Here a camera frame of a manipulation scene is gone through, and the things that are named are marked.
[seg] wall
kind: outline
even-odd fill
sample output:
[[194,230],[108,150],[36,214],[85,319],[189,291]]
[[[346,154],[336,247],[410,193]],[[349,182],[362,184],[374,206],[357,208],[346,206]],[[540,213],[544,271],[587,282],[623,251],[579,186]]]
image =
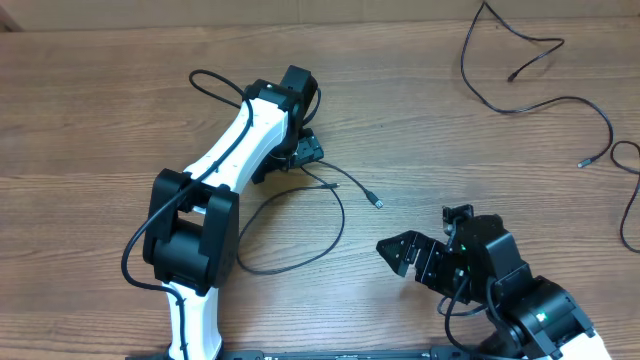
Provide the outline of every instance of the wall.
[[[480,0],[0,0],[26,31],[469,19]],[[639,16],[640,0],[492,0],[505,18]]]

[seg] tabletop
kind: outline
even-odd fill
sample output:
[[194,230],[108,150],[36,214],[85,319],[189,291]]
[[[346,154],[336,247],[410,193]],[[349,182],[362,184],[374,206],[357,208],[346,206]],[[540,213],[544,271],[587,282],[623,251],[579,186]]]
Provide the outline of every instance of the tabletop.
[[[638,18],[518,20],[526,34],[567,43],[508,75],[547,45],[482,21],[467,75],[503,108],[576,95],[610,116],[616,139],[640,140]],[[120,258],[145,220],[163,168],[180,171],[220,137],[237,110],[193,89],[216,71],[242,86],[280,81],[290,64],[323,90],[310,124],[326,160],[385,203],[378,210],[344,176],[308,169],[344,202],[346,226],[325,258],[281,275],[234,267],[221,289],[228,349],[271,352],[419,349],[445,345],[440,296],[395,275],[375,250],[406,230],[444,240],[441,207],[470,203],[500,214],[534,275],[559,283],[595,323],[615,359],[640,356],[637,255],[618,226],[637,178],[598,153],[607,128],[567,102],[528,114],[485,107],[460,77],[469,21],[240,26],[0,34],[0,357],[122,359],[170,342],[164,294],[129,286]],[[233,97],[224,85],[200,82]],[[637,166],[637,155],[617,156]],[[269,174],[241,196],[241,226],[268,196],[312,184]],[[325,249],[340,227],[328,191],[269,207],[240,244],[267,269]],[[640,240],[633,209],[627,237]],[[155,281],[141,245],[134,277]],[[453,321],[463,343],[492,331],[484,316]]]

